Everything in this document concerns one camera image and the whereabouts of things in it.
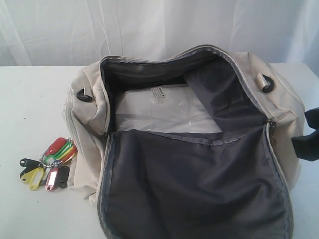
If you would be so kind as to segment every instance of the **red key tag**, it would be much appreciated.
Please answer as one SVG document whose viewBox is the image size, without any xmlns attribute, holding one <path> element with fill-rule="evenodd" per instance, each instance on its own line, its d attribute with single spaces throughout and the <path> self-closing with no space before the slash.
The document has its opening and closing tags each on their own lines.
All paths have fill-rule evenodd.
<svg viewBox="0 0 319 239">
<path fill-rule="evenodd" d="M 58 179 L 58 172 L 58 168 L 51 168 L 45 184 L 46 191 L 52 191 L 55 188 Z"/>
<path fill-rule="evenodd" d="M 48 147 L 48 150 L 45 152 L 45 156 L 56 154 L 60 148 L 62 148 L 67 142 L 65 138 L 57 138 L 52 145 Z"/>
</svg>

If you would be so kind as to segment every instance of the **white backdrop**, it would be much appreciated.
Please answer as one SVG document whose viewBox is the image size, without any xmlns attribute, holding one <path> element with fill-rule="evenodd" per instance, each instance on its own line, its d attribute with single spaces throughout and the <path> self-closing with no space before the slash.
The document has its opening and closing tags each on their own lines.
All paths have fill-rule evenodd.
<svg viewBox="0 0 319 239">
<path fill-rule="evenodd" d="M 0 0 L 0 65 L 160 60 L 198 44 L 305 62 L 319 75 L 318 0 Z"/>
</svg>

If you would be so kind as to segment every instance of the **printed label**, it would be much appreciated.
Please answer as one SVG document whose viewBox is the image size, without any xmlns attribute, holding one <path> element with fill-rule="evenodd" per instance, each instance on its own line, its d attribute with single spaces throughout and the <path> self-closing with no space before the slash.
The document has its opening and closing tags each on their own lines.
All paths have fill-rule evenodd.
<svg viewBox="0 0 319 239">
<path fill-rule="evenodd" d="M 169 101 L 163 87 L 161 86 L 151 88 L 151 93 L 153 95 L 152 101 L 158 105 L 164 104 L 165 102 Z"/>
</svg>

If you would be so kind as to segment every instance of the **bag handle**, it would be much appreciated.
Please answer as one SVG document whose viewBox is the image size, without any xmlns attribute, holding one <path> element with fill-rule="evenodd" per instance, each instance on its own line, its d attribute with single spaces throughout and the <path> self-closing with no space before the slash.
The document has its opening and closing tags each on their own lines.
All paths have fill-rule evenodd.
<svg viewBox="0 0 319 239">
<path fill-rule="evenodd" d="M 319 159 L 319 108 L 305 112 L 305 117 L 309 127 L 315 129 L 315 132 L 292 137 L 291 141 L 297 157 L 312 162 Z"/>
</svg>

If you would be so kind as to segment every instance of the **table surface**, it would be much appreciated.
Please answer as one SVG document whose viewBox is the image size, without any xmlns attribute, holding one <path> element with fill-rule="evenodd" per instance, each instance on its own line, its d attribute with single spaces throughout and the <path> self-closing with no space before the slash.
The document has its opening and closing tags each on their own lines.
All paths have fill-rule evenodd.
<svg viewBox="0 0 319 239">
<path fill-rule="evenodd" d="M 303 63 L 272 64 L 294 87 L 306 109 L 319 106 L 319 79 Z M 0 67 L 0 238 L 105 239 L 96 207 L 76 192 L 32 192 L 21 183 L 21 158 L 38 159 L 57 138 L 69 136 L 62 105 L 82 66 Z M 305 126 L 305 133 L 312 130 Z M 291 192 L 294 239 L 319 235 L 319 161 L 301 160 Z"/>
</svg>

